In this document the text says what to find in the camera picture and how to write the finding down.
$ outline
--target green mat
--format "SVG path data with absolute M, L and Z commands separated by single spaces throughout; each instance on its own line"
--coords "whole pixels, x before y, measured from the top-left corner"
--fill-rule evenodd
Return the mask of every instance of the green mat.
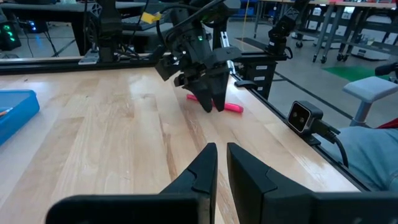
M 350 82 L 374 76 L 374 69 L 364 68 L 360 66 L 331 67 L 331 68 L 324 68 L 324 70 L 332 74 L 335 74 L 341 78 L 345 78 Z M 389 75 L 383 75 L 380 78 L 388 80 Z

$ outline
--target yellow tag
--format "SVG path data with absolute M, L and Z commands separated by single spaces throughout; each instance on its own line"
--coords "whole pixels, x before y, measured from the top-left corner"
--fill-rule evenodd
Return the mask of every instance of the yellow tag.
M 141 20 L 146 23 L 151 24 L 153 22 L 160 20 L 161 17 L 162 17 L 162 15 L 160 13 L 157 13 L 156 15 L 152 15 L 152 14 L 144 12 L 144 13 L 142 13 Z

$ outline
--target camera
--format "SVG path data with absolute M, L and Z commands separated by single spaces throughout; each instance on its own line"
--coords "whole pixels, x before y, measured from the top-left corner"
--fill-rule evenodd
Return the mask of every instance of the camera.
M 287 117 L 289 126 L 299 135 L 308 134 L 315 119 L 322 119 L 323 111 L 308 101 L 295 101 Z

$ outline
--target blue jeans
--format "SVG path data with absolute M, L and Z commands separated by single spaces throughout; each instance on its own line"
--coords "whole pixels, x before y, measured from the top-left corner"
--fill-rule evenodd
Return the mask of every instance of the blue jeans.
M 350 171 L 374 190 L 398 192 L 398 129 L 348 127 L 337 135 L 348 158 Z M 317 136 L 321 146 L 337 161 L 337 145 Z

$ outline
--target gray chair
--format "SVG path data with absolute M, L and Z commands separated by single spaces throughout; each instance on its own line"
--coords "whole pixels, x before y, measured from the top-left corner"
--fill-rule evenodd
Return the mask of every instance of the gray chair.
M 364 126 L 372 103 L 398 91 L 398 85 L 378 77 L 369 77 L 345 85 L 343 91 L 361 100 L 350 126 Z

